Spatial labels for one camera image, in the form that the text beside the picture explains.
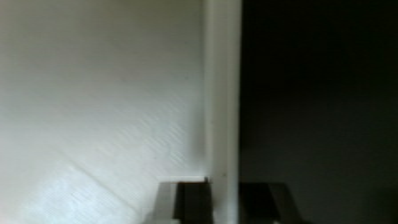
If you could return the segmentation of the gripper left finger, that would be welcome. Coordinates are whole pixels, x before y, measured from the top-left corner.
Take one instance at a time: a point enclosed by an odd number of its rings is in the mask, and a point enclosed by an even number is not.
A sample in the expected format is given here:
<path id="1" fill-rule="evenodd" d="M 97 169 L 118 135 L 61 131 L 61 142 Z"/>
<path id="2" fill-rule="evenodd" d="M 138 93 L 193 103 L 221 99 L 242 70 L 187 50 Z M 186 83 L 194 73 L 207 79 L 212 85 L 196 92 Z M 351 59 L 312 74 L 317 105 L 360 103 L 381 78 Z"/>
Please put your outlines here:
<path id="1" fill-rule="evenodd" d="M 143 224 L 212 224 L 212 185 L 207 181 L 161 184 L 154 212 Z"/>

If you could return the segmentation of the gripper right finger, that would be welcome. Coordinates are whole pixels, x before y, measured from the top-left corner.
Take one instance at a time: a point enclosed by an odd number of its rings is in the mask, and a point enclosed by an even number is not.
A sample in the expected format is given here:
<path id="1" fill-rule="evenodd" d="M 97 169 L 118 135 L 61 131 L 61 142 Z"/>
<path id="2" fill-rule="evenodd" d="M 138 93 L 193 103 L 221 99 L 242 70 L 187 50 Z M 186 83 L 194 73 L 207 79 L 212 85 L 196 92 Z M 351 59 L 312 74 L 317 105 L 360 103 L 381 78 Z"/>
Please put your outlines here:
<path id="1" fill-rule="evenodd" d="M 312 224 L 285 183 L 241 184 L 241 224 Z"/>

